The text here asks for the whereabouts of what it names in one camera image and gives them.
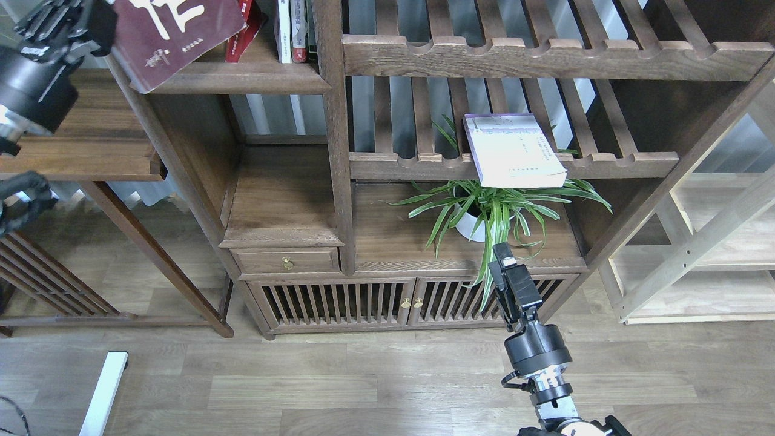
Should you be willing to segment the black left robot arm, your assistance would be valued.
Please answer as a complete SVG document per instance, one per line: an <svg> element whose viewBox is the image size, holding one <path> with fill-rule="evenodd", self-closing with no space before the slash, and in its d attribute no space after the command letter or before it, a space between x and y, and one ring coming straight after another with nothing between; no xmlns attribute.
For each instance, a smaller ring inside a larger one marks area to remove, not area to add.
<svg viewBox="0 0 775 436"><path fill-rule="evenodd" d="M78 99L70 75L85 57L111 52L118 15L107 1L44 1L2 47L2 153L16 156L25 135L52 136Z"/></svg>

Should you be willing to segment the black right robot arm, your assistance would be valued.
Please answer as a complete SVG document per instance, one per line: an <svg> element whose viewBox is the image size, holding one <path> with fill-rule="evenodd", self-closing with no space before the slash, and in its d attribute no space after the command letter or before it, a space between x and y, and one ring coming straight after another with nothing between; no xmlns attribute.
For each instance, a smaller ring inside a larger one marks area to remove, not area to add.
<svg viewBox="0 0 775 436"><path fill-rule="evenodd" d="M612 415L601 424L581 419L571 398L572 386L562 373L572 361L556 325L543 325L538 310L543 299L525 265L518 264L506 243L493 246L488 268L496 284L496 300L508 331L507 355L513 372L502 378L504 388L530 392L541 428L562 435L629 435Z"/></svg>

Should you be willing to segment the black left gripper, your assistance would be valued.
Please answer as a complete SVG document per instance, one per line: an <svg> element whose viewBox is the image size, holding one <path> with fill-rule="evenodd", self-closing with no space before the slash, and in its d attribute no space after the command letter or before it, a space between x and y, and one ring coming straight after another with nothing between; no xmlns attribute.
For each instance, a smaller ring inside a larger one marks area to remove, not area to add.
<svg viewBox="0 0 775 436"><path fill-rule="evenodd" d="M78 66L111 52L118 14L107 1L43 1L17 23L16 49L38 63Z"/></svg>

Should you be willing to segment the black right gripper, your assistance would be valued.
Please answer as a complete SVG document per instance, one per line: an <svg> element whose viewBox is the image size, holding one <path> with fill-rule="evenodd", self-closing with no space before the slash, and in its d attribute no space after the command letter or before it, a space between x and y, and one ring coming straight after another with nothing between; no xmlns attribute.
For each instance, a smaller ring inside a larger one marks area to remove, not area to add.
<svg viewBox="0 0 775 436"><path fill-rule="evenodd" d="M507 242L493 246L493 259L488 268L496 285L496 300L507 331L521 333L527 323L538 319L537 312L543 299L527 267L516 262Z"/></svg>

